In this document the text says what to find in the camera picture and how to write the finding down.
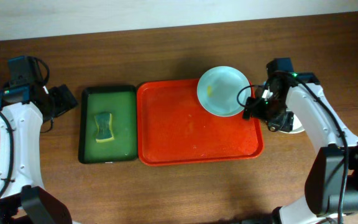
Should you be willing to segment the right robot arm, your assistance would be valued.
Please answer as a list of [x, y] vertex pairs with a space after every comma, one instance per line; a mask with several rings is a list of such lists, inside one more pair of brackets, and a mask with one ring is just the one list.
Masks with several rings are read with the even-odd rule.
[[297, 119], [316, 158], [303, 196], [248, 223], [342, 223], [358, 213], [358, 136], [341, 121], [312, 72], [296, 72], [289, 58], [266, 65], [268, 79], [248, 85], [254, 96], [237, 99], [244, 119], [257, 118], [271, 132], [293, 131]]

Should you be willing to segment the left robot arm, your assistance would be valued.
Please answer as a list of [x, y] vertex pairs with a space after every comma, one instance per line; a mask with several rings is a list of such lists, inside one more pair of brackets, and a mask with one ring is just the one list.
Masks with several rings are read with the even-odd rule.
[[78, 102], [66, 85], [46, 87], [47, 64], [33, 56], [8, 61], [0, 90], [0, 223], [73, 223], [68, 208], [45, 190], [40, 170], [42, 125]]

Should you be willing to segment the yellow green scrub sponge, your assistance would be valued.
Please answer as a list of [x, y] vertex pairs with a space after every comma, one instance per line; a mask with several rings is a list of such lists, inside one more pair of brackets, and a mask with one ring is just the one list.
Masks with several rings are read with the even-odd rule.
[[114, 134], [112, 130], [112, 114], [111, 113], [99, 113], [95, 117], [96, 123], [96, 135], [95, 139], [97, 143], [103, 143], [114, 140]]

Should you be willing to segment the white plate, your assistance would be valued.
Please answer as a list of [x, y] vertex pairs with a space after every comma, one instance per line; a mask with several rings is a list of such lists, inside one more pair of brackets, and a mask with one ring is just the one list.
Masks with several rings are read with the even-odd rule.
[[302, 126], [298, 117], [291, 113], [288, 113], [287, 118], [284, 122], [284, 125], [280, 128], [280, 132], [289, 133], [289, 134], [297, 134], [303, 132], [305, 129]]

